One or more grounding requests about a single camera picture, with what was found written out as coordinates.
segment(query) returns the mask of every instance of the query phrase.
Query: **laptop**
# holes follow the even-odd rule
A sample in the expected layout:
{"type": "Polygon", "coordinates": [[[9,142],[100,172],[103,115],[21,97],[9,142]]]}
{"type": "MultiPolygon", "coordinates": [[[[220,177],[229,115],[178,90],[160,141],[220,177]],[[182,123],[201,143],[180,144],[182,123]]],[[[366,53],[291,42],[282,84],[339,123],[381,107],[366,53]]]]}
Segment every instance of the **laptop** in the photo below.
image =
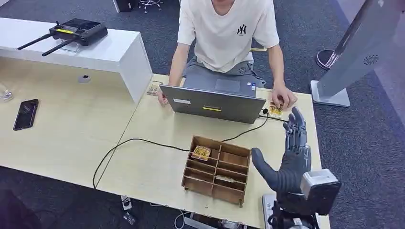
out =
{"type": "Polygon", "coordinates": [[[252,96],[160,85],[175,112],[254,123],[266,100],[252,96]]]}
{"type": "Polygon", "coordinates": [[[248,75],[226,76],[217,72],[204,77],[191,74],[186,77],[183,87],[256,97],[256,85],[251,79],[248,75]]]}

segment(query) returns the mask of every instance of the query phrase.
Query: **smartphone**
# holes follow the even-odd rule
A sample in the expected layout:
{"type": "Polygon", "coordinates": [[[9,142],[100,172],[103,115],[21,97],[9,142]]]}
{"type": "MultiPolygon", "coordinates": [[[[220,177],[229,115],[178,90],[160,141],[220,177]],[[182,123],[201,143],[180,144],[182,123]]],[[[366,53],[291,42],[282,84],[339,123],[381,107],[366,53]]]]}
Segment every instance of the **smartphone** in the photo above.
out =
{"type": "Polygon", "coordinates": [[[32,127],[34,124],[38,103],[38,99],[32,99],[24,101],[20,104],[17,118],[15,119],[14,123],[14,130],[22,130],[32,127]]]}

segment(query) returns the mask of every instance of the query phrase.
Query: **white t-shirt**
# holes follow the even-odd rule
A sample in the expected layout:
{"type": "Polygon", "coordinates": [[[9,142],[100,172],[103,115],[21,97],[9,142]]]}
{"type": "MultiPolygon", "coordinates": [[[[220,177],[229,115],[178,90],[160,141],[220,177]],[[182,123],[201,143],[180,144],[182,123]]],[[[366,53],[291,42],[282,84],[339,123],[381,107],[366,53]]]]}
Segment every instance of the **white t-shirt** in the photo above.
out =
{"type": "Polygon", "coordinates": [[[178,43],[191,45],[197,61],[225,73],[242,61],[253,62],[252,38],[270,48],[279,43],[272,0],[235,0],[218,15],[211,0],[182,0],[178,43]]]}

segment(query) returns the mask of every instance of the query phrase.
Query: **wooden organizer box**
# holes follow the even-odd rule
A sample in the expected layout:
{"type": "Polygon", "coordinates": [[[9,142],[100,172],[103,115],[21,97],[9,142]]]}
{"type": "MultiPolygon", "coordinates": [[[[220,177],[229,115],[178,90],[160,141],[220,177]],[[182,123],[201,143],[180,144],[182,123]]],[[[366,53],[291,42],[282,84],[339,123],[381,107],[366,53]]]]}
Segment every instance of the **wooden organizer box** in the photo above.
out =
{"type": "Polygon", "coordinates": [[[250,149],[194,136],[181,185],[186,190],[223,199],[242,207],[250,154],[250,149]],[[211,149],[207,161],[192,157],[196,146],[206,146],[211,149]],[[231,180],[224,181],[217,176],[228,177],[231,180]]]}

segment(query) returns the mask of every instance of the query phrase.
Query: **chair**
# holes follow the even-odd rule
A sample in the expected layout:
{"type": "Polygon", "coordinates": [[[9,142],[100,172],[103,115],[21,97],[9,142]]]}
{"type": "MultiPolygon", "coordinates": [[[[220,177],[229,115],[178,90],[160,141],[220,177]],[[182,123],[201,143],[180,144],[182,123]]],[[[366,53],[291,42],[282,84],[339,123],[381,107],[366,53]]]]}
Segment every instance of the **chair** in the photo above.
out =
{"type": "Polygon", "coordinates": [[[138,7],[144,9],[144,13],[148,13],[148,11],[146,10],[147,6],[152,6],[152,5],[157,5],[159,10],[162,10],[162,8],[160,7],[160,4],[162,4],[163,1],[161,0],[139,0],[138,2],[138,7]]]}

